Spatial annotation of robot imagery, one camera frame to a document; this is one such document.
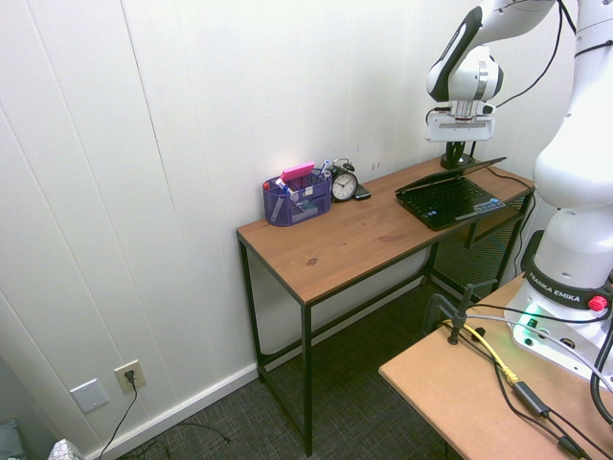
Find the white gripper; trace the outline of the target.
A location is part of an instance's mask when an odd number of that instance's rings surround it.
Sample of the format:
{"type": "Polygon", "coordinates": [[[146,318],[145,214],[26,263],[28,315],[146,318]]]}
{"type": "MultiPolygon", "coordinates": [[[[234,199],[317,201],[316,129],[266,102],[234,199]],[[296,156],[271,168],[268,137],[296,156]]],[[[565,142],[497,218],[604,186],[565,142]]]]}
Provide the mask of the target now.
{"type": "Polygon", "coordinates": [[[463,159],[465,141],[491,138],[495,110],[489,103],[443,103],[427,113],[425,138],[429,142],[447,142],[448,159],[453,159],[455,152],[457,159],[463,159]]]}

